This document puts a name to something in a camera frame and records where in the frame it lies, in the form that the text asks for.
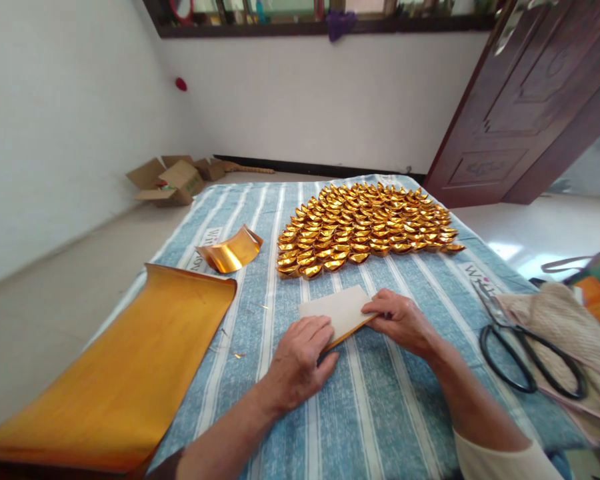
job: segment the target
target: person's left hand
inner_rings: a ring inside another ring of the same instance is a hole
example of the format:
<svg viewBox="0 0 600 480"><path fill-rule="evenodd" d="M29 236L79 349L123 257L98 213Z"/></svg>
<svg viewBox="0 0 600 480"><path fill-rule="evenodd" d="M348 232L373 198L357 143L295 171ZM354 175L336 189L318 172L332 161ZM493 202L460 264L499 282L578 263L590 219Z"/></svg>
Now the person's left hand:
<svg viewBox="0 0 600 480"><path fill-rule="evenodd" d="M293 322L273 354L269 371L258 382L261 401L284 415L314 396L335 370L332 352L317 364L333 335L331 318L304 317Z"/></svg>

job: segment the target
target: open cardboard box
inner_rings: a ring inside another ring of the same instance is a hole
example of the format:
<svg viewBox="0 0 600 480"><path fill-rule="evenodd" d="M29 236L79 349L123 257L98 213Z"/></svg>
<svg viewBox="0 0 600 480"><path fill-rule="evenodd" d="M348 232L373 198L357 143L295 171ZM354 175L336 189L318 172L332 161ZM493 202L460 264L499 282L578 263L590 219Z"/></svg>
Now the open cardboard box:
<svg viewBox="0 0 600 480"><path fill-rule="evenodd" d="M200 172L200 175L202 175L204 180L216 181L225 176L225 169L222 166L222 160L215 158L204 158L202 160L193 161L188 155L165 155L162 157L162 161L167 167L172 166L174 163L178 162L178 160L184 160L185 162L194 166L198 172Z"/></svg>
<svg viewBox="0 0 600 480"><path fill-rule="evenodd" d="M200 172L193 166L193 160L180 156L178 160L165 162L165 168L160 160L154 158L136 170L130 171L127 178L140 189L134 197L153 203L156 207L171 207L174 205L190 205L193 196L205 187ZM162 190L157 184L167 182L171 187Z"/></svg>

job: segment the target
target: purple decoration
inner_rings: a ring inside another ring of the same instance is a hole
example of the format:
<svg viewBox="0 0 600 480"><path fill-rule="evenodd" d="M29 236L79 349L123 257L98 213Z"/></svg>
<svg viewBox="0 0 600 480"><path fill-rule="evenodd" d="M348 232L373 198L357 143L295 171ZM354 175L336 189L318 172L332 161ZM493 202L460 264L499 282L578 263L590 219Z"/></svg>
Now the purple decoration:
<svg viewBox="0 0 600 480"><path fill-rule="evenodd" d="M327 14L327 27L329 28L329 41L331 43L336 42L345 33L349 33L358 17L355 16L354 12L332 12Z"/></svg>

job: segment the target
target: striped mattress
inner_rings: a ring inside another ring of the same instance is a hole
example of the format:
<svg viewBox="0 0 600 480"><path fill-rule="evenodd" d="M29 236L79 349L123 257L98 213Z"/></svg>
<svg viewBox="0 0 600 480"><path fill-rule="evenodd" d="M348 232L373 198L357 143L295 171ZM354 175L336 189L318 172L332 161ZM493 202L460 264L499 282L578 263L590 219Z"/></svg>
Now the striped mattress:
<svg viewBox="0 0 600 480"><path fill-rule="evenodd" d="M334 180L335 185L382 182L416 189L401 175ZM361 285L368 295L386 287L413 298L435 328L452 342L489 392L524 432L546 451L586 446L572 420L552 400L512 390L486 366L477 337L488 317L462 265L472 263L503 291L535 288L514 272L470 228L453 217L457 243L467 249L370 257L312 281L280 280L274 268L277 236L296 207L326 182L213 185L152 263L214 273L196 245L223 241L246 224L264 239L260 254L230 274L238 290L211 348L191 382L150 469L200 436L267 371L298 304ZM102 325L102 332L142 288L142 271ZM323 390L282 419L242 472L243 479L442 479L458 472L451 419L435 377L419 358L364 328L336 347L341 354ZM244 354L240 359L234 353ZM511 360L494 345L501 365Z"/></svg>

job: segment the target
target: black scissors handle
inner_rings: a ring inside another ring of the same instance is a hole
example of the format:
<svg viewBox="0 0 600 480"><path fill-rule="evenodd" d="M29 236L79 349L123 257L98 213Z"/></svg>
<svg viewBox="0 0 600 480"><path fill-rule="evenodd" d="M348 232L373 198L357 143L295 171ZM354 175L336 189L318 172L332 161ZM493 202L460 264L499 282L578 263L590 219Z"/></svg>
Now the black scissors handle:
<svg viewBox="0 0 600 480"><path fill-rule="evenodd" d="M572 399L572 400L582 400L582 399L586 398L586 396L587 396L587 381L585 380L585 375L582 372L582 370L580 370L580 366L578 366L578 364L575 362L575 360L568 353L565 353L564 351L560 350L560 348L556 347L554 344L552 344L546 338L543 338L540 335L536 335L531 330L527 330L526 328L521 327L520 325L516 325L515 327L512 327L512 330L513 330L515 336L520 341L520 343L522 343L522 346L524 347L526 352L531 357L531 360L535 363L535 366L538 367L538 370L540 370L540 373L542 373L542 376L544 378L546 378L546 380L554 388L554 390L556 390L556 392L558 392L563 397L566 397L566 398ZM535 350L529 344L527 337L530 337L530 338L536 340L536 342L540 343L541 345L544 345L546 348L548 348L549 350L554 352L556 355L558 355L558 357L560 357L562 359L562 361L565 363L565 365L568 366L569 370L571 370L571 373L573 374L573 376L577 382L575 392L570 392L569 390L564 388L560 384L560 382L558 382L558 380L556 380L556 378L551 374L551 372L549 371L547 366L542 362L542 360L540 360L540 357L538 357L538 354L535 352Z"/></svg>
<svg viewBox="0 0 600 480"><path fill-rule="evenodd" d="M480 348L482 350L482 354L485 356L485 360L487 361L487 364L492 368L492 370L495 372L495 374L498 375L498 377L502 378L502 380L504 380L506 383L508 383L510 386L512 386L516 390L524 392L524 393L534 393L538 390L538 384L535 381L535 378L533 378L533 374L532 374L531 370L529 370L529 368L527 367L524 360L522 360L522 358L520 358L520 355L518 355L518 353L511 346L511 344L508 342L508 340L506 340L506 338L504 338L504 336L502 335L502 332L500 332L500 329L504 329L504 328L513 331L513 333L515 334L518 341L522 344L522 346L525 349L525 351L527 352L527 354L531 357L532 362L534 362L534 364L538 367L538 370L540 370L540 373L542 373L542 376L544 376L544 378L546 378L547 382L549 382L549 384L558 393L560 393L560 395L562 395L566 398L572 399L572 400L582 400L582 399L586 398L587 382L585 380L585 376L584 376L582 370L580 370L580 367L573 360L573 358L569 354L560 350L560 348L556 347L550 341L546 340L545 338L542 338L540 335L536 335L531 330L527 330L524 327L520 327L519 325L516 325L514 327L496 327L493 324L490 324L482 329L482 332L480 334ZM522 374L525 377L525 380L527 381L528 386L521 385L521 384L515 382L514 380L508 378L508 376L506 376L504 374L504 372L502 372L502 370L500 370L500 368L496 365L493 358L491 358L491 354L489 353L489 348L487 346L487 341L488 341L489 335L491 333L493 333L496 336L496 338L498 338L500 344L505 348L505 350L507 350L508 354L510 354L510 356L513 358L513 360L515 361L518 368L520 368L520 370L522 371ZM576 388L575 392L570 392L569 390L564 388L560 384L560 382L558 382L558 380L556 380L556 378L548 370L547 366L542 362L542 360L540 360L540 357L538 357L538 354L532 348L531 344L529 344L527 337L530 337L530 338L536 340L541 345L544 345L546 348L550 349L552 352L554 352L556 355L558 355L562 359L562 361L569 368L569 370L571 370L573 376L576 379L577 388Z"/></svg>
<svg viewBox="0 0 600 480"><path fill-rule="evenodd" d="M494 334L496 338L498 338L500 344L505 348L505 350L511 356L511 358L513 358L514 362L516 363L518 368L520 368L525 380L527 381L527 386L524 386L506 376L506 374L502 370L500 370L500 367L498 367L496 362L494 362L493 358L491 358L489 346L487 344L490 334ZM516 390L521 391L523 393L534 393L538 390L538 384L536 383L535 378L533 378L531 370L529 370L527 364L524 362L524 360L522 360L522 358L520 358L518 352L516 352L516 350L511 346L507 339L504 338L504 336L502 336L502 333L500 332L500 327L497 327L493 324L489 324L482 329L482 332L480 332L480 350L482 350L482 355L484 355L488 366L490 366L491 369L495 372L495 374L502 380L504 380L506 383L508 383L512 388L515 388Z"/></svg>

